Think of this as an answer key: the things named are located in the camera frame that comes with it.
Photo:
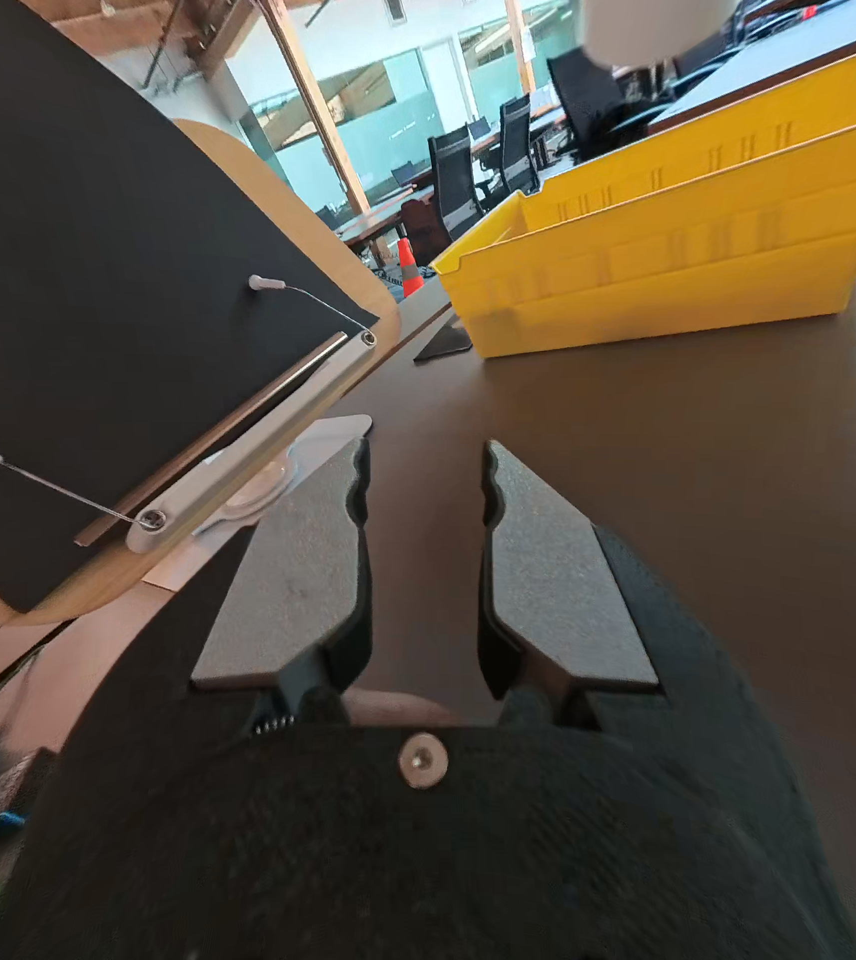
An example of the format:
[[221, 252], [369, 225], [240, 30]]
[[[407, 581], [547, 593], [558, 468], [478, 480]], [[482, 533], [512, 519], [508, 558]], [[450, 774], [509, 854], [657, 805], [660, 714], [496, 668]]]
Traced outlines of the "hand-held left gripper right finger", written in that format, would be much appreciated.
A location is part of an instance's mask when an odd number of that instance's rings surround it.
[[650, 693], [656, 670], [594, 524], [497, 440], [482, 453], [478, 659], [492, 697]]

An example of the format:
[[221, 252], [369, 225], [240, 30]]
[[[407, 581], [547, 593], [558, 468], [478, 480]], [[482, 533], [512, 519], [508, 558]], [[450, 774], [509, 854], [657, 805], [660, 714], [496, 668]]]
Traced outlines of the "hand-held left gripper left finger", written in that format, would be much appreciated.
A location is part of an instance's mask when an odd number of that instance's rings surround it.
[[372, 652], [367, 438], [257, 525], [191, 675], [195, 690], [348, 690]]

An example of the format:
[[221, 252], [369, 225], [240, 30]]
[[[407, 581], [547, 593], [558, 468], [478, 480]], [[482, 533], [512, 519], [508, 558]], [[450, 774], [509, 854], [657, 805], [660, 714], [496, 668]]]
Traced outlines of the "yellow plastic bin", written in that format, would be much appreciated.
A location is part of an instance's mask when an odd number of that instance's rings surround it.
[[841, 313], [856, 54], [517, 191], [432, 266], [484, 358]]

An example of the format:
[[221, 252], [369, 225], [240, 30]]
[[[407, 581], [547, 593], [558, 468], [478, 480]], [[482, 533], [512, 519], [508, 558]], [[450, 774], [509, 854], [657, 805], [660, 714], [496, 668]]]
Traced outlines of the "dark printed mouse pad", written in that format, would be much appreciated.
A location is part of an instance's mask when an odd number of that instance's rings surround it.
[[472, 349], [473, 344], [468, 331], [461, 319], [453, 313], [445, 319], [430, 341], [413, 358], [413, 363], [422, 366], [436, 359], [468, 353]]

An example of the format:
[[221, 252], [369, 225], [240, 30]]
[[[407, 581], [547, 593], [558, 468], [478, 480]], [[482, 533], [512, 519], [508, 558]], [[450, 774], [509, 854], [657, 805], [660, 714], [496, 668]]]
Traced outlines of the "orange traffic cone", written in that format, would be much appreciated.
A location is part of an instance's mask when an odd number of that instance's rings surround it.
[[423, 289], [425, 285], [421, 270], [415, 262], [410, 240], [406, 236], [399, 238], [397, 244], [398, 266], [401, 272], [403, 296], [405, 299]]

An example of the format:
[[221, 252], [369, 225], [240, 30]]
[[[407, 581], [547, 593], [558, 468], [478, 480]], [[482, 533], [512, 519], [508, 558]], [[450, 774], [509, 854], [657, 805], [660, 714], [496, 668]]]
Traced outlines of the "wooden book stand white base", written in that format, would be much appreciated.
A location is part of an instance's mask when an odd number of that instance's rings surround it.
[[0, 2], [0, 625], [124, 592], [399, 339], [251, 150]]

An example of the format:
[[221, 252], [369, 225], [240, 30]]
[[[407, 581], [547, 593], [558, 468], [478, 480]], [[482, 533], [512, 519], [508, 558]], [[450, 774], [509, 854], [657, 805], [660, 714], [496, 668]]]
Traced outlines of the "black office chair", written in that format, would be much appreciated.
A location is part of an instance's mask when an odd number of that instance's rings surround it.
[[469, 126], [427, 142], [434, 204], [449, 241], [455, 242], [483, 219], [488, 208], [484, 184], [476, 183], [474, 177]]
[[550, 57], [547, 66], [571, 127], [578, 160], [614, 149], [613, 129], [628, 117], [628, 105], [609, 69], [594, 64], [579, 47]]
[[500, 107], [498, 171], [504, 197], [520, 191], [525, 195], [540, 187], [530, 144], [530, 94], [525, 93]]

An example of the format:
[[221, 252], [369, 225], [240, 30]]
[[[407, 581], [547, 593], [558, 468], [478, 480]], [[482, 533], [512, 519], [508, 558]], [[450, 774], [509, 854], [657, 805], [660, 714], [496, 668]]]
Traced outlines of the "grey office table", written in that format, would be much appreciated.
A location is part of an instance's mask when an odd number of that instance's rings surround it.
[[856, 54], [856, 2], [747, 45], [648, 126], [656, 135]]

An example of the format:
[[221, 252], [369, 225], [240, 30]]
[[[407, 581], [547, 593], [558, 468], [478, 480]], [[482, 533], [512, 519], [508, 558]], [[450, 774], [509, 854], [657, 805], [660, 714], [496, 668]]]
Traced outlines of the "wooden post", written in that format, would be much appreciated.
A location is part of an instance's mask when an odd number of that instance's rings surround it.
[[370, 204], [361, 180], [338, 134], [334, 118], [309, 66], [286, 5], [281, 1], [254, 1], [253, 4], [265, 19], [282, 58], [289, 68], [290, 75], [314, 123], [322, 148], [335, 170], [351, 210], [355, 214], [366, 213], [370, 210]]

